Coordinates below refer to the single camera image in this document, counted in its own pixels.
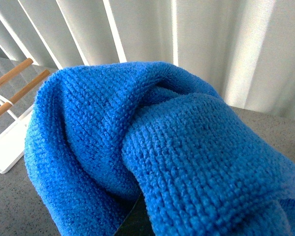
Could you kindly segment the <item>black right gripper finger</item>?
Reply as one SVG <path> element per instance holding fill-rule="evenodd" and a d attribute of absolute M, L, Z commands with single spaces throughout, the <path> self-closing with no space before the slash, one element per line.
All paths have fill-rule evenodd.
<path fill-rule="evenodd" d="M 141 193 L 130 213 L 114 234 L 115 236 L 153 236 L 144 196 Z"/>

